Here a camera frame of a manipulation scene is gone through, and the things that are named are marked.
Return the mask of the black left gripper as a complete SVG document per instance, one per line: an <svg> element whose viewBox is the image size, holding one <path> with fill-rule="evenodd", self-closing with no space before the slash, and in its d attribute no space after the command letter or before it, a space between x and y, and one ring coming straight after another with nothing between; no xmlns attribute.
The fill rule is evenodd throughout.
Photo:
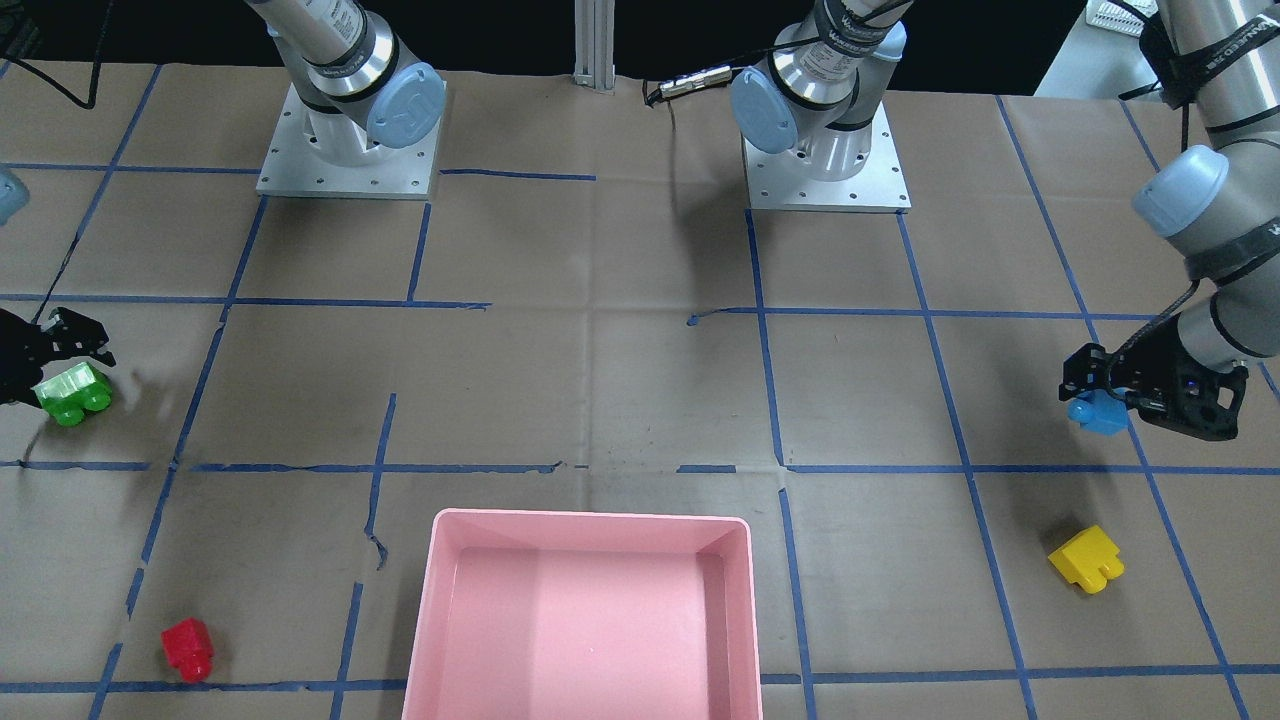
<svg viewBox="0 0 1280 720"><path fill-rule="evenodd" d="M1115 354L1085 343L1062 363L1059 400L1101 392L1121 400L1151 425L1206 442L1226 442L1239 436L1249 377L1245 366L1211 370L1170 343Z"/></svg>

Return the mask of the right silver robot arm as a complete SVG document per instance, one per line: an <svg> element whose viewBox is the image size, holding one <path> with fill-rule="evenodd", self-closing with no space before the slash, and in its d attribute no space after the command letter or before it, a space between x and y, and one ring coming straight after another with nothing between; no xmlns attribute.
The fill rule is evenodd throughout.
<svg viewBox="0 0 1280 720"><path fill-rule="evenodd" d="M291 76L256 183L262 197L428 201L436 173L447 83L379 14L358 1L246 1L265 22ZM12 63L81 109L96 105L108 1L87 97L26 59ZM67 309L31 322L3 311L3 404L40 407L44 366L91 357L108 366L104 327Z"/></svg>

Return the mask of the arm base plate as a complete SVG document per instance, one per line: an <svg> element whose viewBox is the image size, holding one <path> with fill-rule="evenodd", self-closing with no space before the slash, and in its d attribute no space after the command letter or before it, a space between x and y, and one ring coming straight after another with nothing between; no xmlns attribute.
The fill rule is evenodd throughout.
<svg viewBox="0 0 1280 720"><path fill-rule="evenodd" d="M288 88L256 182L261 196L428 201L444 123L406 149L374 143L349 118Z"/></svg>
<svg viewBox="0 0 1280 720"><path fill-rule="evenodd" d="M905 213L913 208L881 104L860 129L822 129L786 152L742 141L749 206L776 211Z"/></svg>

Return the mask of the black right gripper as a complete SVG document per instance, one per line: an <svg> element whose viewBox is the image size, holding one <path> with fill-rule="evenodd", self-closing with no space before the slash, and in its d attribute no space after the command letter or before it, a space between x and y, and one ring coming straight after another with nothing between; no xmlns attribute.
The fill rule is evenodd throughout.
<svg viewBox="0 0 1280 720"><path fill-rule="evenodd" d="M38 406L33 387L44 379L44 366L58 360L90 357L115 366L105 325L69 307L55 307L47 320L33 325L1 310L1 402Z"/></svg>

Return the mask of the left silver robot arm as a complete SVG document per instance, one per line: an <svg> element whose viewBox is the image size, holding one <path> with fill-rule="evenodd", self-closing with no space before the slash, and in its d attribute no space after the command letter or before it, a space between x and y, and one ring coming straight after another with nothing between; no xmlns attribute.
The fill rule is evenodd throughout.
<svg viewBox="0 0 1280 720"><path fill-rule="evenodd" d="M1190 145L1132 200L1183 258L1190 290L1124 345L1085 345L1062 365L1069 418L1111 436L1130 413L1203 441L1236 438L1249 368L1277 355L1277 4L1119 1L1166 105L1197 110ZM762 59L724 68L746 145L804 176L855 176L900 61L905 1L818 1ZM1210 282L1213 292L1193 301Z"/></svg>

